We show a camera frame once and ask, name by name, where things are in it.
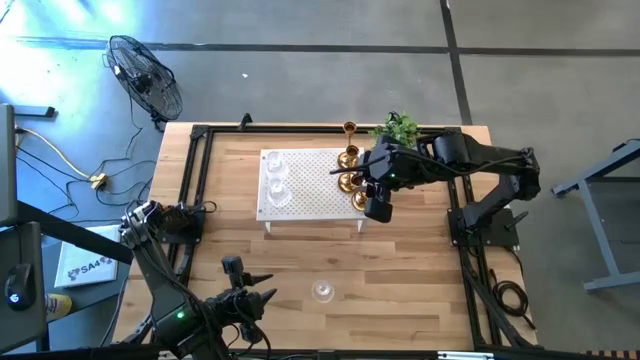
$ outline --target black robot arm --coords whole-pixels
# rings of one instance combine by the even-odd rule
[[[533,149],[505,149],[479,144],[457,128],[435,129],[417,139],[415,148],[382,136],[365,152],[359,165],[332,173],[357,171],[367,184],[365,215],[389,222],[391,191],[448,181],[475,172],[500,174],[500,181],[484,199],[463,209],[464,227],[474,229],[491,221],[493,214],[514,199],[530,200],[540,192],[540,168]]]
[[[196,222],[194,211],[197,210],[182,204],[163,207],[149,201],[122,218],[122,239],[133,251],[153,298],[149,316],[140,329],[148,331],[147,324],[153,324],[158,342],[178,358],[192,354],[196,359],[230,360],[222,329],[238,323],[245,341],[252,344],[262,341],[264,333],[255,322],[262,319],[264,306],[276,289],[264,294],[247,291],[245,286],[253,286],[271,275],[245,273],[237,256],[222,259],[231,288],[216,297],[201,301],[181,284],[158,238],[188,230]],[[127,340],[140,343],[142,337],[134,335]]]

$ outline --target wooden table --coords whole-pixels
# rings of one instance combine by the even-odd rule
[[[164,204],[177,201],[192,125],[167,125],[150,198]],[[462,129],[480,143],[491,144],[487,127]],[[373,139],[356,135],[353,143],[369,148]],[[221,258],[241,255],[246,271],[275,275],[256,287],[278,289],[258,322],[275,349],[471,349],[459,258],[449,244],[446,225],[446,183],[394,193],[392,221],[372,221],[364,234],[350,221],[278,223],[271,234],[256,222],[261,149],[345,145],[345,136],[335,134],[217,134],[204,199],[215,201],[218,210],[207,215],[189,287],[203,300],[217,295],[229,287]],[[189,199],[203,147],[196,157]],[[472,176],[477,199],[496,183],[495,175]],[[464,204],[464,195],[459,196]],[[488,248],[487,260],[500,280],[524,286],[511,254]],[[114,340],[130,334],[150,309],[150,294],[135,263],[130,279]],[[331,302],[322,304],[312,297],[317,280],[333,284]],[[484,307],[479,306],[478,312],[489,339]],[[536,342],[522,318],[509,319],[527,340]],[[225,329],[227,342],[234,336],[232,328]],[[246,345],[241,340],[236,343],[236,347]]]

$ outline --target green plant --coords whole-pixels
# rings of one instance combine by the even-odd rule
[[[418,125],[411,121],[409,114],[390,112],[384,122],[384,126],[376,126],[369,131],[375,139],[382,135],[388,135],[405,146],[412,147],[416,144],[416,138],[420,135]]]

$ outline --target gray floor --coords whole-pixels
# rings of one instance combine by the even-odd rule
[[[451,0],[461,46],[517,48],[638,48],[633,0]],[[0,36],[139,40],[184,43],[357,44],[443,46],[436,0],[77,1],[17,0]],[[24,48],[0,43],[0,101],[48,104],[54,121],[20,119],[51,139],[81,169],[124,153],[135,130],[129,101],[102,51]],[[448,55],[163,51],[156,56],[176,73],[184,100],[180,121],[381,122],[390,110],[424,124],[460,124]],[[550,349],[636,349],[640,339],[640,286],[587,295],[582,282],[605,275],[595,236],[577,195],[548,191],[640,136],[640,58],[462,56],[474,124],[488,125],[493,142],[533,146],[544,191],[519,225],[521,256],[538,338]],[[145,126],[133,162],[155,159],[161,135],[134,105]],[[50,163],[60,160],[41,142],[22,146]],[[58,185],[67,179],[32,162]],[[109,172],[130,163],[111,164]],[[631,172],[640,171],[631,164]],[[120,175],[117,191],[146,181],[153,166]],[[20,199],[44,210],[65,199],[46,180],[19,165]],[[76,219],[112,219],[122,207],[96,202],[74,184]],[[137,194],[105,199],[126,201]],[[73,215],[69,209],[58,214]],[[638,270],[640,245],[625,245],[625,269]],[[51,325],[54,349],[96,345],[114,302]]]

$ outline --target fan grille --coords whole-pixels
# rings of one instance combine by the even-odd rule
[[[107,61],[116,78],[138,105],[154,118],[171,121],[182,112],[182,98],[173,73],[137,40],[112,36]]]

